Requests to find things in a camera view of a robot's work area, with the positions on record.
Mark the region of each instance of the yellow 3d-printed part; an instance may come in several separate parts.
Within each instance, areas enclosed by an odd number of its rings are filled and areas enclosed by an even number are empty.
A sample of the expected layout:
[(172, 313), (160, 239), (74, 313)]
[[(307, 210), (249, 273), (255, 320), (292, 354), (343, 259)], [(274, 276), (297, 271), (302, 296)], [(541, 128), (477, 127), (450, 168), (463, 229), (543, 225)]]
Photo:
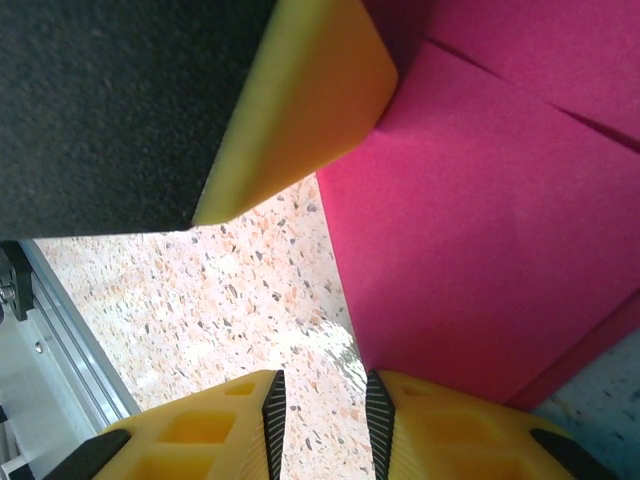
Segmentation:
[(131, 438), (94, 479), (276, 480), (285, 415), (284, 373), (252, 373), (113, 424)]
[(573, 444), (569, 462), (593, 462), (601, 476), (589, 478), (614, 478), (545, 420), (399, 373), (369, 374), (367, 423), (376, 480), (574, 478), (536, 441), (540, 432)]
[(278, 0), (194, 224), (230, 220), (353, 149), (396, 82), (361, 0)]

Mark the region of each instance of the screw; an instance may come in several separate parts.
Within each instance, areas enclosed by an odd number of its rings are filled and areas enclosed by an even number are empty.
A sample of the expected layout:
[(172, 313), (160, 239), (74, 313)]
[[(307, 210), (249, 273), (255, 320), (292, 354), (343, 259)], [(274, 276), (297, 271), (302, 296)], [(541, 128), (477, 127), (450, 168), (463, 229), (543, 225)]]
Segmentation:
[(0, 286), (0, 299), (5, 302), (16, 298), (16, 291), (13, 289), (13, 285)]

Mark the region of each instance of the terrazzo floor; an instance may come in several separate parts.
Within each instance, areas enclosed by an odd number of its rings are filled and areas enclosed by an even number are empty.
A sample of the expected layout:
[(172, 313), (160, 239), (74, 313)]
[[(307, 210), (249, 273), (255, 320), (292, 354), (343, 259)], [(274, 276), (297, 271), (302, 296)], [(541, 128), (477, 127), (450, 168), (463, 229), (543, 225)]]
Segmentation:
[(37, 241), (142, 409), (285, 369), (283, 479), (373, 478), (315, 177), (223, 226)]

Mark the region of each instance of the black foam block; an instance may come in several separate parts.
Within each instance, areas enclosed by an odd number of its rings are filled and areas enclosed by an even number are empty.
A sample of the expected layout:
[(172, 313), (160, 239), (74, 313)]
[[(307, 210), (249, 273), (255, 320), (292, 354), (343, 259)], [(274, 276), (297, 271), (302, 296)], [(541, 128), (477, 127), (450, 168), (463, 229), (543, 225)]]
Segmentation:
[(276, 1), (4, 1), (0, 238), (188, 228)]

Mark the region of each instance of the speckled floor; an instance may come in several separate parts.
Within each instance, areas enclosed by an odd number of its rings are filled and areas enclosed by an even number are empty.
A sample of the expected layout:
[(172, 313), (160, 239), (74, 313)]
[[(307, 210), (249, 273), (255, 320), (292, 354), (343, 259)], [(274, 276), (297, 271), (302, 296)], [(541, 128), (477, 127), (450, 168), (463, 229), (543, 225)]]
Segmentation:
[(373, 478), (315, 177), (225, 226), (37, 243), (141, 408), (284, 368), (283, 479)]

